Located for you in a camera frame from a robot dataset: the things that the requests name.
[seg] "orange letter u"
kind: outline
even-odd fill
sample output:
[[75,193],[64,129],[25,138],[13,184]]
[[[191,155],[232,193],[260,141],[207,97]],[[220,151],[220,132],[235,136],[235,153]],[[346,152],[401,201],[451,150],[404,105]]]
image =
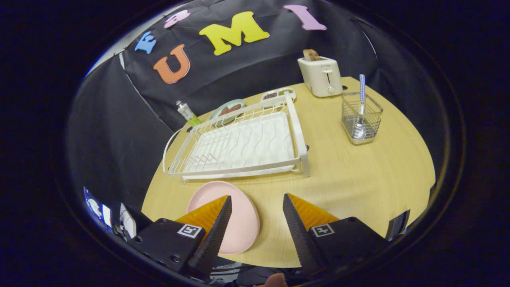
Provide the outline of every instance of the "orange letter u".
[[184,53],[183,48],[184,44],[180,44],[170,52],[170,55],[174,55],[181,64],[181,67],[177,72],[174,73],[170,70],[170,67],[166,63],[168,57],[163,57],[156,64],[154,64],[154,69],[158,71],[163,82],[167,84],[176,83],[178,80],[184,78],[184,76],[190,70],[190,61]]

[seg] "wire basket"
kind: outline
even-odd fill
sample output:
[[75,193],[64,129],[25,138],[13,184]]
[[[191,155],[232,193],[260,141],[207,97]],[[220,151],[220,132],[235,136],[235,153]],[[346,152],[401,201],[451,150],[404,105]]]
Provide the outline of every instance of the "wire basket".
[[[231,123],[225,123],[232,117],[235,119]],[[306,145],[290,95],[267,99],[195,126],[165,170],[184,181],[286,171],[310,176]]]
[[381,122],[383,108],[367,94],[364,106],[364,112],[360,114],[359,92],[342,95],[342,127],[355,145],[373,141]]

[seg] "pink plate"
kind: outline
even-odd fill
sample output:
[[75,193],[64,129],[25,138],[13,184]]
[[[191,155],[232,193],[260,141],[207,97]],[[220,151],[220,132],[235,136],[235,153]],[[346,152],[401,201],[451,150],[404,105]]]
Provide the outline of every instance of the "pink plate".
[[232,214],[219,253],[233,255],[248,250],[259,235],[259,215],[244,192],[228,182],[208,182],[193,194],[188,204],[188,212],[224,195],[232,197]]

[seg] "pink letter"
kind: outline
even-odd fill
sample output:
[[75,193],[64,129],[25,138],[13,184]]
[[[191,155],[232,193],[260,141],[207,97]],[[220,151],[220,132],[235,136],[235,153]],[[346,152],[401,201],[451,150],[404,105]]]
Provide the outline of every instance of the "pink letter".
[[303,29],[305,30],[326,30],[326,26],[319,23],[311,14],[308,12],[308,7],[303,5],[285,5],[284,8],[294,12],[296,16],[303,23]]
[[189,15],[191,15],[191,13],[188,13],[188,10],[183,10],[183,11],[181,11],[179,13],[176,13],[173,16],[171,16],[170,18],[166,19],[165,25],[163,27],[164,28],[170,28],[175,23],[188,18]]

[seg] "pink letter i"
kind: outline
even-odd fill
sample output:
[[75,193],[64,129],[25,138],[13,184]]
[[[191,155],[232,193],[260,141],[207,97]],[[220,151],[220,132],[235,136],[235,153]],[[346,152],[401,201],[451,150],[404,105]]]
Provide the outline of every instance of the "pink letter i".
[[296,16],[303,23],[303,29],[305,30],[326,30],[326,26],[319,23],[311,14],[308,12],[308,7],[303,5],[285,5],[284,8],[294,12]]

